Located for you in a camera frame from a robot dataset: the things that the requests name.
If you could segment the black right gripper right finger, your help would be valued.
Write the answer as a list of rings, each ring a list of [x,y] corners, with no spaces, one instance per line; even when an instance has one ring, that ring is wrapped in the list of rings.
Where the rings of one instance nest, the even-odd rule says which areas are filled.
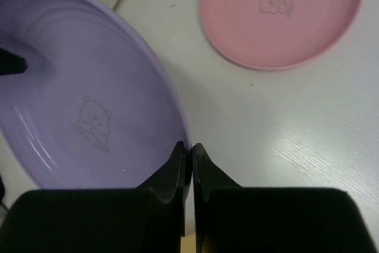
[[[350,195],[326,187],[242,187],[192,149],[197,252],[369,252]]]

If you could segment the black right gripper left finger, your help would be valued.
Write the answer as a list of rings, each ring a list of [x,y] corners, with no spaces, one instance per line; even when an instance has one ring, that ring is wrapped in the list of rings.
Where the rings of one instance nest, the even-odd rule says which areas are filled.
[[[187,150],[137,188],[34,190],[5,219],[6,252],[179,252],[184,235]]]

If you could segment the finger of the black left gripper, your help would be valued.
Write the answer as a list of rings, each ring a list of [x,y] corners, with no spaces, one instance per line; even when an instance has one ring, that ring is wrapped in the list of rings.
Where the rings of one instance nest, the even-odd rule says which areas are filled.
[[[24,73],[28,65],[25,59],[0,48],[0,75],[18,75]]]

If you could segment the purple plastic plate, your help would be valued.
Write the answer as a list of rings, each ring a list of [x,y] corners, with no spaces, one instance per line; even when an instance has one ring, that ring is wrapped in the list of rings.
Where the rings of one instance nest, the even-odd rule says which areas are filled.
[[[1,132],[41,189],[134,188],[191,144],[184,108],[143,37],[98,0],[1,0]]]

